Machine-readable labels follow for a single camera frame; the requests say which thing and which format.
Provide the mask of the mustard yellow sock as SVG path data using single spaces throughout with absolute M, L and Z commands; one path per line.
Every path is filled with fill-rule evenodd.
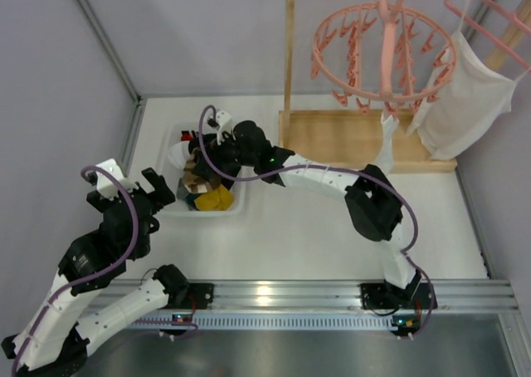
M 223 185 L 201 194 L 194 200 L 196 209 L 202 212 L 227 211 L 233 202 L 233 194 Z

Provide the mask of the white striped sock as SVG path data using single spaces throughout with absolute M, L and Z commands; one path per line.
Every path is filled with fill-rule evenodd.
M 190 157 L 189 142 L 180 141 L 168 148 L 168 162 L 176 169 L 184 170 Z

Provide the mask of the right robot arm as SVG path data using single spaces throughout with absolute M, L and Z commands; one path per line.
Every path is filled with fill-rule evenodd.
M 306 159 L 291 149 L 272 145 L 253 121 L 235 127 L 209 120 L 216 135 L 198 136 L 200 156 L 195 174 L 218 174 L 238 181 L 229 167 L 249 167 L 254 179 L 284 188 L 318 192 L 345 204 L 355 232 L 377 246 L 383 269 L 381 283 L 362 286 L 363 306 L 388 316 L 401 309 L 436 309 L 430 278 L 409 257 L 419 227 L 412 206 L 375 164 L 361 170 L 333 167 Z

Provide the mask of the pink round clip hanger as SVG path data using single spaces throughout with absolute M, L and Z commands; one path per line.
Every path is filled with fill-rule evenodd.
M 322 74 L 341 90 L 332 90 L 333 98 L 342 106 L 348 106 L 353 96 L 358 109 L 366 114 L 372 101 L 381 101 L 389 115 L 396 115 L 406 105 L 415 114 L 422 103 L 439 99 L 439 91 L 451 81 L 457 67 L 457 50 L 451 35 L 426 14 L 404 5 L 405 0 L 388 0 L 358 3 L 344 7 L 328 15 L 317 27 L 311 53 L 310 78 Z M 362 48 L 365 34 L 375 23 L 382 26 L 382 45 L 379 57 L 379 89 L 366 91 L 362 84 Z M 421 90 L 413 71 L 413 40 L 419 35 L 414 31 L 417 23 L 429 29 L 429 35 L 419 52 L 427 55 L 438 50 L 431 66 L 436 78 Z M 347 37 L 347 62 L 345 78 L 338 78 L 325 64 L 324 53 L 336 38 Z

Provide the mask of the brown striped sock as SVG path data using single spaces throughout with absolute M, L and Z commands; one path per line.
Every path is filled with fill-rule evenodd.
M 194 149 L 188 157 L 183 169 L 184 175 L 182 181 L 185 188 L 191 194 L 211 192 L 218 189 L 222 183 L 221 178 L 216 174 L 211 175 L 206 179 L 195 170 L 201 160 L 201 156 L 201 150 L 199 148 Z

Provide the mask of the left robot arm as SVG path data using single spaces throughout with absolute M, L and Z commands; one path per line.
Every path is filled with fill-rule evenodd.
M 81 175 L 94 186 L 86 200 L 102 214 L 102 222 L 71 243 L 32 321 L 2 341 L 13 376 L 72 376 L 124 328 L 152 311 L 179 306 L 187 297 L 188 279 L 168 264 L 117 302 L 93 315 L 84 314 L 125 273 L 128 260 L 149 254 L 150 236 L 159 229 L 155 215 L 175 196 L 153 169 L 142 172 L 153 188 L 146 192 L 112 159 L 83 168 Z

